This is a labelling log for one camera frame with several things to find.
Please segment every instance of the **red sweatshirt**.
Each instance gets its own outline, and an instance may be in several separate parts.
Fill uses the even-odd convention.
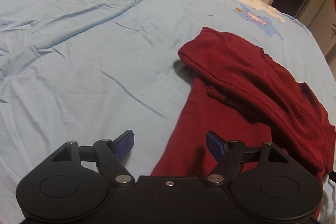
[[[155,176],[209,173],[213,130],[247,146],[273,141],[322,183],[332,171],[335,127],[306,83],[297,83],[259,48],[232,33],[203,28],[178,52],[197,76]]]

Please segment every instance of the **folded red fabric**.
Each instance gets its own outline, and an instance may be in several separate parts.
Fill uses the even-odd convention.
[[[332,171],[335,127],[306,83],[297,83],[259,48],[232,33],[203,28],[178,52],[197,76],[155,176],[204,176],[216,161],[213,130],[248,146],[273,141],[322,183]]]

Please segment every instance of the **bed sheet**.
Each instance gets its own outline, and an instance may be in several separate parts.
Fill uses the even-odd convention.
[[[148,175],[186,102],[178,49],[202,27],[264,48],[307,82],[336,124],[336,83],[311,33],[260,0],[0,0],[0,220],[23,219],[17,183],[67,140],[135,133],[126,160]],[[320,221],[335,221],[326,178]]]

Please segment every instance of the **metal pin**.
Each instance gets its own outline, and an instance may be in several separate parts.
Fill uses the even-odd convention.
[[[173,181],[166,181],[166,185],[167,186],[174,186],[174,182]]]
[[[224,177],[218,174],[212,174],[207,177],[207,180],[213,183],[220,183],[224,180]]]
[[[119,183],[128,183],[132,180],[131,176],[129,175],[118,175],[115,177],[116,182]]]

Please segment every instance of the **bed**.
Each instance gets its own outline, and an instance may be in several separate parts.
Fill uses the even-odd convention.
[[[336,124],[336,83],[311,33],[260,0],[0,0],[0,221],[19,223],[18,182],[67,140],[135,134],[136,178],[160,159],[193,74],[177,51],[202,27],[262,47],[306,82]],[[95,168],[94,164],[83,164]],[[335,221],[324,182],[319,220]]]

